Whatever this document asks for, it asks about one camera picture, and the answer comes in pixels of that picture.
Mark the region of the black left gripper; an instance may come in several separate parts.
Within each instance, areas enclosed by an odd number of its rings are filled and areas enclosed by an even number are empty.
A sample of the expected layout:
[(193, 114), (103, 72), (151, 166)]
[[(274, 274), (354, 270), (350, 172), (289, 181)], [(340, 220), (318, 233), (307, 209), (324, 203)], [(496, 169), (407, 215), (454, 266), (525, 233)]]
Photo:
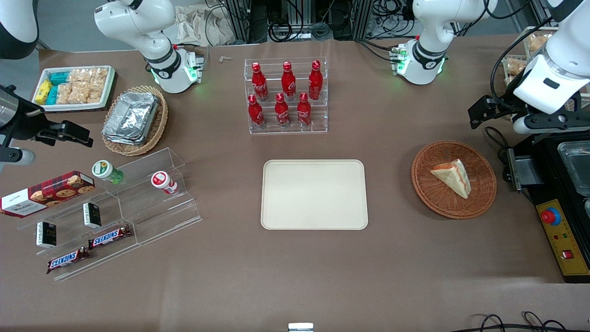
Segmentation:
[(492, 96), (482, 96), (478, 105), (472, 105), (468, 109), (470, 119), (470, 127), (476, 130), (482, 122), (492, 119), (499, 119), (503, 116), (513, 114), (513, 110), (503, 105), (501, 99), (493, 98)]

